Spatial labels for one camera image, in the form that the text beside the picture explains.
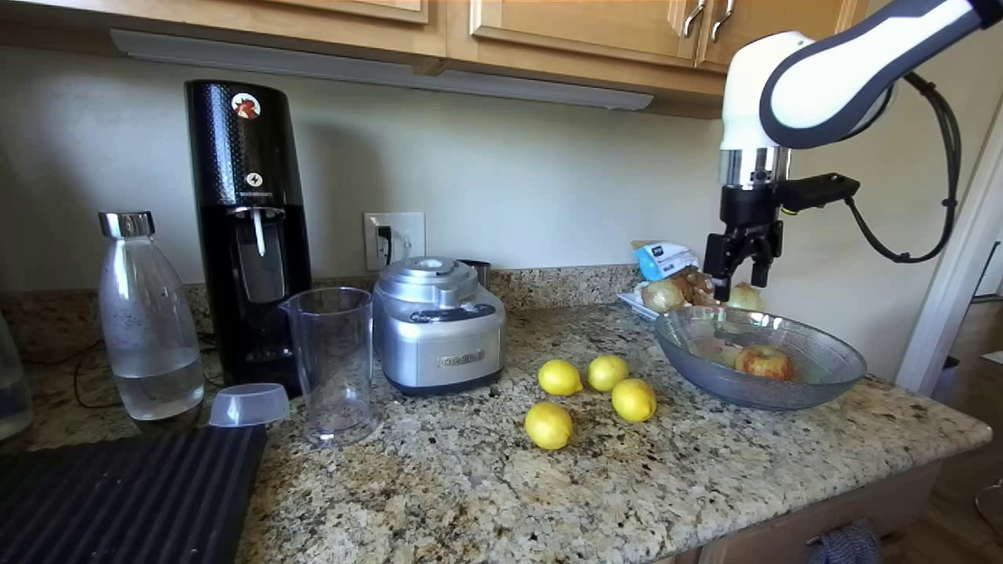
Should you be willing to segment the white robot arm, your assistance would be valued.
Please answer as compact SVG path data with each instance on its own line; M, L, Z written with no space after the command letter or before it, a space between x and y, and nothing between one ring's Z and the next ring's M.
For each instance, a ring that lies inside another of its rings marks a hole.
M727 67L720 103L720 222L704 242L704 271L719 302L731 296L731 280L752 263L752 283L768 284L779 258L779 210L844 201L866 242L892 263L936 258L956 225L959 121L942 95L918 74L918 67L972 32L1003 20L1003 0L890 0L857 26L813 39L801 32L777 32L740 47ZM888 106L892 83L911 83L933 109L946 154L946 201L941 242L927 253L896 253L876 242L853 195L856 179L826 172L793 182L786 154L823 148L866 130Z

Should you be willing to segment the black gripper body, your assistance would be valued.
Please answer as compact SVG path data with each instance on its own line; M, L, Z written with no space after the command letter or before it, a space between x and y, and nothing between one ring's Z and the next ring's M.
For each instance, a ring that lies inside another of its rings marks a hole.
M720 191L720 222L731 235L768 233L777 225L777 197L772 186Z

